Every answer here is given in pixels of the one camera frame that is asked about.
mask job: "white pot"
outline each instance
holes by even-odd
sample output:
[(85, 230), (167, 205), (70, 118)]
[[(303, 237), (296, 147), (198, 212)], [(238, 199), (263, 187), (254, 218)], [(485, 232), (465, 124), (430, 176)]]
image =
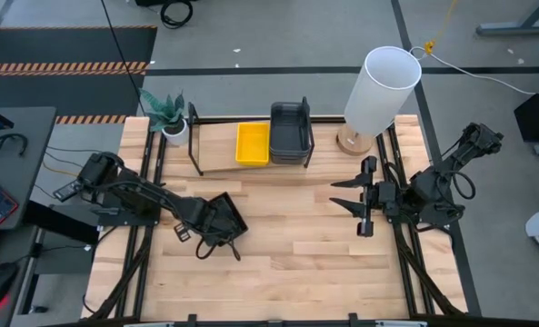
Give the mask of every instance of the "white pot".
[(185, 127), (178, 134), (168, 134), (166, 130), (162, 130), (162, 134), (164, 134), (166, 140), (168, 140), (168, 143), (172, 145), (183, 145), (188, 143), (188, 124), (186, 123), (185, 119), (183, 119), (182, 121), (185, 124)]

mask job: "orange striped tape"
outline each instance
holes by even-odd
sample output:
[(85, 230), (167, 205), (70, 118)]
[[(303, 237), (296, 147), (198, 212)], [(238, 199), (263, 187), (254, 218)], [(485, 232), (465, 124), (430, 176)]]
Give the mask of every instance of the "orange striped tape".
[(84, 114), (57, 116), (55, 124), (123, 124), (126, 114)]
[[(147, 62), (126, 62), (131, 74), (145, 74)], [(127, 74), (124, 62), (104, 63), (2, 63), (0, 76)]]
[[(0, 31), (4, 30), (53, 30), (53, 29), (108, 29), (109, 26), (6, 26), (0, 27)], [(158, 28), (155, 25), (123, 25), (114, 26), (114, 29), (118, 28)]]

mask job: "potted plant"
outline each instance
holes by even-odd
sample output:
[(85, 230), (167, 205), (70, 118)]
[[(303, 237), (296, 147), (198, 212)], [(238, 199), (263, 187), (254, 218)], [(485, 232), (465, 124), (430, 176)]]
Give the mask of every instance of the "potted plant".
[(179, 94), (174, 101), (168, 95), (165, 103), (160, 102), (144, 89), (140, 89), (140, 94), (152, 107), (152, 112), (147, 113), (152, 121), (150, 130), (162, 132), (170, 144), (186, 144), (188, 142), (188, 124), (183, 116), (185, 99), (182, 94)]

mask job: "white cable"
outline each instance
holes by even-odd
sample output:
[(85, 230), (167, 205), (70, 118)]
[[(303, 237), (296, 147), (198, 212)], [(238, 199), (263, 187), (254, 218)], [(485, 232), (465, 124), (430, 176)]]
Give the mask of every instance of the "white cable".
[[(427, 57), (426, 52), (425, 52), (424, 49), (423, 49), (422, 47), (420, 47), (420, 46), (415, 46), (415, 47), (413, 47), (413, 48), (411, 49), (410, 53), (412, 54), (412, 53), (413, 53), (413, 50), (415, 50), (415, 49), (416, 49), (416, 50), (423, 50), (423, 53), (424, 53), (424, 55), (423, 55), (422, 57), (420, 57), (420, 58), (416, 58), (416, 57), (415, 57), (416, 59), (421, 60), (421, 59)], [(498, 80), (498, 79), (496, 79), (496, 78), (493, 78), (493, 77), (489, 77), (489, 76), (481, 76), (481, 75), (469, 73), (469, 72), (467, 72), (467, 71), (465, 71), (465, 70), (463, 70), (463, 69), (461, 69), (461, 68), (455, 66), (454, 64), (449, 64), (449, 63), (447, 63), (445, 60), (443, 60), (443, 59), (437, 57), (437, 56), (434, 55), (434, 54), (430, 54), (430, 56), (432, 56), (432, 57), (433, 57), (436, 61), (438, 61), (439, 63), (444, 64), (444, 65), (446, 65), (446, 66), (449, 66), (449, 67), (451, 67), (451, 68), (453, 68), (453, 69), (456, 69), (456, 70), (458, 70), (459, 72), (461, 72), (461, 73), (463, 73), (463, 74), (468, 74), (468, 75), (471, 76), (471, 77), (475, 77), (475, 78), (479, 78), (479, 79), (486, 79), (486, 80), (490, 80), (490, 81), (497, 82), (497, 83), (499, 83), (499, 84), (503, 84), (503, 85), (505, 85), (505, 86), (507, 86), (507, 87), (509, 87), (509, 88), (511, 88), (511, 89), (513, 89), (513, 90), (515, 90), (515, 91), (517, 91), (517, 92), (519, 92), (519, 93), (521, 93), (521, 94), (528, 94), (528, 95), (539, 94), (539, 92), (528, 92), (528, 91), (521, 90), (521, 89), (519, 89), (519, 88), (517, 88), (517, 87), (515, 87), (515, 86), (513, 86), (513, 85), (511, 85), (511, 84), (508, 84), (508, 83), (506, 83), (506, 82), (504, 82), (504, 81), (500, 81), (500, 80)]]

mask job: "floor mat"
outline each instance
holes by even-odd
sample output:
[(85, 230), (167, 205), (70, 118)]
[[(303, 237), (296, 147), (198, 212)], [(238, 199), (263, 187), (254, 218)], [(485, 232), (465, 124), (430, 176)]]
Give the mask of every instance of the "floor mat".
[[(142, 87), (156, 28), (115, 28)], [(138, 99), (109, 28), (0, 28), (0, 107), (53, 106), (58, 124), (118, 124)]]

